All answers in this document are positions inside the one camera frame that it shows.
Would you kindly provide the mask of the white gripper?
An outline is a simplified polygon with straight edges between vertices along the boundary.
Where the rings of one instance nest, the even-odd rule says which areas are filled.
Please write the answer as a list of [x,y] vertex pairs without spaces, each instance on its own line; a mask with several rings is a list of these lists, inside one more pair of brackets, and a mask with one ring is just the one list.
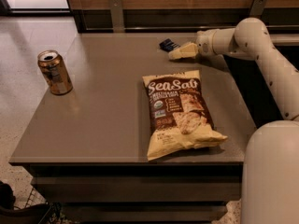
[[217,29],[199,31],[196,37],[196,44],[187,42],[179,48],[168,53],[170,60],[179,60],[184,58],[194,58],[199,53],[201,55],[215,55],[213,49],[213,37],[217,33]]

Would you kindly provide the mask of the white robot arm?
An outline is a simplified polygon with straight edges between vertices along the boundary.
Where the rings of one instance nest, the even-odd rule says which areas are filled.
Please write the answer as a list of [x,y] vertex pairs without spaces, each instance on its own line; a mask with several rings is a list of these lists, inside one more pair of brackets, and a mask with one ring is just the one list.
[[263,81],[260,127],[251,136],[242,176],[241,224],[299,224],[299,73],[273,44],[266,25],[246,18],[234,28],[199,31],[169,54],[177,60],[225,55],[254,61]]

